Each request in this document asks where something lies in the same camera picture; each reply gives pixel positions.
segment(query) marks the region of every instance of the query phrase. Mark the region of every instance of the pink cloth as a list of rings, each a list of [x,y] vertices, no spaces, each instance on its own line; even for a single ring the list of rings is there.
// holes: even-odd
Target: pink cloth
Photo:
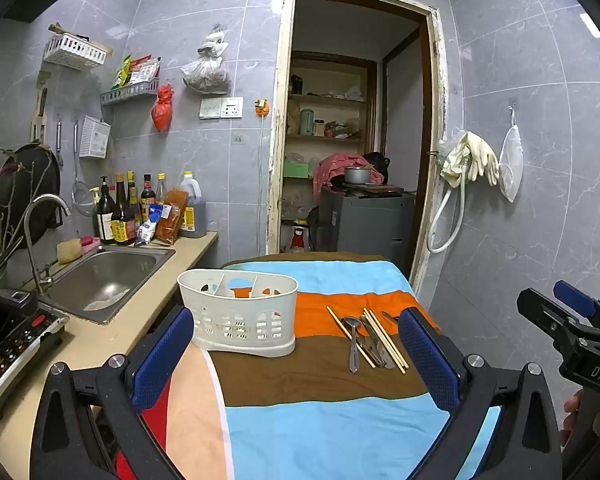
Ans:
[[[314,173],[314,201],[320,201],[320,189],[322,186],[331,187],[331,179],[338,175],[344,175],[344,169],[349,166],[368,166],[369,162],[360,155],[349,155],[347,153],[336,153],[328,156],[318,164]],[[382,174],[375,168],[371,168],[371,182],[382,184]]]

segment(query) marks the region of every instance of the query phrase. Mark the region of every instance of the beige countertop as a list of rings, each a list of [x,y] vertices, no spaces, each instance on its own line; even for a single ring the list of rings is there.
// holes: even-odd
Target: beige countertop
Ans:
[[[101,366],[113,354],[127,354],[146,333],[176,290],[176,279],[192,267],[216,240],[216,232],[202,238],[178,238],[176,253],[136,292],[107,325],[71,317],[62,344],[46,354],[20,382],[5,404],[0,420],[0,462],[13,480],[29,480],[29,453],[40,395],[51,365],[64,361],[69,368]]]

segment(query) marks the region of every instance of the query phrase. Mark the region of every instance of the white power cord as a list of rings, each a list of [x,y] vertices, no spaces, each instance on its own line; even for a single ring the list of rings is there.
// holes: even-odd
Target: white power cord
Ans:
[[[264,134],[264,115],[260,126],[260,141],[258,142],[258,219],[256,221],[256,246],[260,256],[260,208],[262,206],[262,137]]]
[[[449,189],[446,190],[445,197],[442,199],[442,203],[440,204],[440,207],[436,211],[436,215],[433,217],[433,222],[431,223],[431,227],[429,228],[429,233],[427,234],[427,249],[429,250],[430,253],[437,254],[437,253],[441,253],[442,251],[446,250],[446,248],[448,248],[449,245],[451,245],[453,243],[453,241],[456,239],[456,236],[458,236],[458,232],[460,231],[460,226],[462,225],[462,216],[464,216],[464,183],[465,183],[465,181],[466,181],[466,165],[463,164],[462,165],[462,174],[460,176],[460,216],[458,217],[458,221],[456,222],[456,227],[454,228],[453,232],[451,233],[449,240],[447,240],[440,247],[433,248],[433,238],[436,235],[436,232],[435,232],[436,224],[438,223],[438,219],[440,218],[440,215],[442,214],[442,210],[445,208],[445,205],[448,202],[449,197],[451,196],[451,192],[453,191],[453,188],[449,187]]]

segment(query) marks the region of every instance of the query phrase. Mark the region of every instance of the stainless steel sink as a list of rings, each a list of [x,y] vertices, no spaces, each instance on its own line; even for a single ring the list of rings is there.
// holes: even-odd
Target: stainless steel sink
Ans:
[[[55,274],[41,301],[107,324],[174,254],[172,249],[100,246]]]

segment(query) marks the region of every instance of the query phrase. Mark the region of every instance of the silver pot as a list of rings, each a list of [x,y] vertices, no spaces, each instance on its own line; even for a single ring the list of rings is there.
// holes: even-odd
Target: silver pot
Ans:
[[[368,184],[371,182],[371,168],[351,166],[344,169],[344,181],[347,184]]]

